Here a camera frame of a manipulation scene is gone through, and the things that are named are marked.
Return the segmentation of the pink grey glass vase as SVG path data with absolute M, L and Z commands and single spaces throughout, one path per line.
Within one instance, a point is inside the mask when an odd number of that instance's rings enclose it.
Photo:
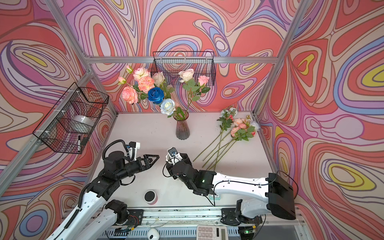
M 179 140 L 186 140 L 190 137 L 190 129 L 187 123 L 187 119 L 189 117 L 189 113 L 186 111 L 182 111 L 182 114 L 177 114 L 174 116 L 174 119 L 177 122 L 176 125 L 176 137 Z

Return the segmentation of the pale blue white rose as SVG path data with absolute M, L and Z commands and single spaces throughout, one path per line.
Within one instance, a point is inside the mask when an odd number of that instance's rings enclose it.
M 160 105 L 161 113 L 167 115 L 168 118 L 174 117 L 181 120 L 181 107 L 172 99 L 164 99 Z

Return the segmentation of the dark blue rose stem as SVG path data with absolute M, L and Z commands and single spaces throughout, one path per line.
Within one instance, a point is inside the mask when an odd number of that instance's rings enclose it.
M 160 105 L 164 100 L 165 94 L 161 88 L 155 87 L 148 91 L 148 100 L 156 105 Z

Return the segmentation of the orange pink carnation spray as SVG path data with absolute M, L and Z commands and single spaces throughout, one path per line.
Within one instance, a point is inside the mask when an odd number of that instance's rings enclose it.
M 133 105 L 148 98 L 149 91 L 155 87 L 155 80 L 147 76 L 141 78 L 137 85 L 129 85 L 125 78 L 119 77 L 118 85 L 125 86 L 122 91 L 123 100 Z

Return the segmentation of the cream white rose stem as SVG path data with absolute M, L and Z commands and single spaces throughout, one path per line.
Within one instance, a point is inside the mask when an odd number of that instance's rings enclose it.
M 172 97 L 172 92 L 175 90 L 171 85 L 168 85 L 167 80 L 163 72 L 155 73 L 152 78 L 155 81 L 155 86 L 160 88 L 165 93 L 165 99 Z

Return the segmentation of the pink carnation spray stem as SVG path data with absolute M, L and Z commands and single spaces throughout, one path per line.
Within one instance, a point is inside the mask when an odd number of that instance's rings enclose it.
M 136 70 L 133 70 L 133 68 L 130 65 L 126 65 L 126 71 L 129 74 L 132 74 L 134 80 L 137 82 L 139 82 L 142 78 L 146 78 L 150 76 L 150 73 L 146 68 L 138 68 Z

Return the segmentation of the light pink rose stem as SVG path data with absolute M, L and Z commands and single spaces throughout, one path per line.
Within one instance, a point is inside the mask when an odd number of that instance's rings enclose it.
M 197 80 L 191 78 L 184 83 L 183 88 L 187 93 L 187 108 L 186 111 L 190 111 L 192 103 L 197 102 L 203 94 L 208 93 L 211 88 L 208 86 L 210 78 L 208 76 L 199 76 Z

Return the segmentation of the cream pink rose stem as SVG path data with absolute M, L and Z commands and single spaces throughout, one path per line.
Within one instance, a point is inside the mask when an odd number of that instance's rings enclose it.
M 179 77 L 181 78 L 180 83 L 182 84 L 182 87 L 186 91 L 186 95 L 187 95 L 186 112 L 188 112 L 190 105 L 192 103 L 192 98 L 193 98 L 192 87 L 195 86 L 194 73 L 195 73 L 194 69 L 187 69 L 185 71 L 179 72 Z

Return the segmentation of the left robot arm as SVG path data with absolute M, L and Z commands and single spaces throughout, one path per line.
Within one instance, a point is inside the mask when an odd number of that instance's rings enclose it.
M 149 170 L 158 155 L 137 155 L 140 143 L 115 140 L 102 153 L 104 168 L 80 193 L 77 206 L 48 236 L 49 240 L 96 240 L 114 224 L 126 224 L 127 204 L 111 200 L 125 178 Z

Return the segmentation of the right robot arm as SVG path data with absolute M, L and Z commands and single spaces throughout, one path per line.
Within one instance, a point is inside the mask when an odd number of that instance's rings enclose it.
M 181 180 L 193 194 L 215 197 L 222 194 L 249 197 L 239 199 L 235 208 L 238 223 L 248 224 L 257 216 L 272 214 L 283 220 L 295 220 L 295 196 L 293 187 L 278 174 L 270 173 L 266 178 L 240 178 L 214 171 L 197 170 L 187 154 L 169 149 L 166 168 L 174 179 Z

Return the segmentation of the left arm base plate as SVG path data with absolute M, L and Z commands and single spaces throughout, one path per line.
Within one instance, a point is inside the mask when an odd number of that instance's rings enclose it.
M 143 220 L 143 215 L 144 215 L 143 209 L 122 210 L 117 214 L 116 225 L 137 227 L 141 225 Z

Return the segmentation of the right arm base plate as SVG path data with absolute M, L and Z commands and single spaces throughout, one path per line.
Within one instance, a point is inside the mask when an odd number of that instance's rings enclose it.
M 222 208 L 221 209 L 221 223 L 227 226 L 239 226 L 241 224 L 253 224 L 258 226 L 263 222 L 261 216 L 256 216 L 253 219 L 245 217 L 240 211 L 235 208 Z

